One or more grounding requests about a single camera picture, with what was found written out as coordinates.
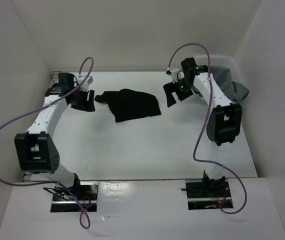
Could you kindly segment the black skirt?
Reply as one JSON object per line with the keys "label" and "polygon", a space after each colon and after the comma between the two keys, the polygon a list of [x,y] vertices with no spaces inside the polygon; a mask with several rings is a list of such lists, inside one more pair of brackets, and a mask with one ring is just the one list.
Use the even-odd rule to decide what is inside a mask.
{"label": "black skirt", "polygon": [[154,95],[127,88],[119,91],[104,91],[103,94],[96,95],[94,100],[108,105],[116,123],[162,114],[159,102]]}

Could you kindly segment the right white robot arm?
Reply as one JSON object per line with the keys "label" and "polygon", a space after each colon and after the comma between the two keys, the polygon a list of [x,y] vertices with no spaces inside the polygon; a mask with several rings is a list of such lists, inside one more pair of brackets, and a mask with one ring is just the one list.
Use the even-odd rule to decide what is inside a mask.
{"label": "right white robot arm", "polygon": [[[218,156],[227,151],[241,131],[242,107],[239,103],[230,69],[221,66],[199,65],[193,57],[184,59],[180,68],[168,67],[166,74],[171,82],[165,84],[167,106],[176,104],[173,95],[183,101],[193,94],[197,94],[207,103],[207,110],[203,126],[196,140],[192,157],[198,163],[213,164],[222,169],[224,164]],[[216,156],[212,159],[197,158],[203,135],[215,144]]]}

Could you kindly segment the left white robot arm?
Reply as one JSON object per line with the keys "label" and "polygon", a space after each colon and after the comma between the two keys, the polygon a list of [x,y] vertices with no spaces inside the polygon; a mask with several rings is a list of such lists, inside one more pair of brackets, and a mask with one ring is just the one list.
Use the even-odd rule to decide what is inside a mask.
{"label": "left white robot arm", "polygon": [[45,92],[43,109],[26,132],[16,134],[14,144],[21,170],[55,182],[55,188],[49,189],[53,195],[76,200],[84,193],[80,179],[60,163],[53,135],[68,107],[84,112],[95,111],[95,92],[89,89],[93,77],[67,72],[60,72],[57,76],[58,81]]}

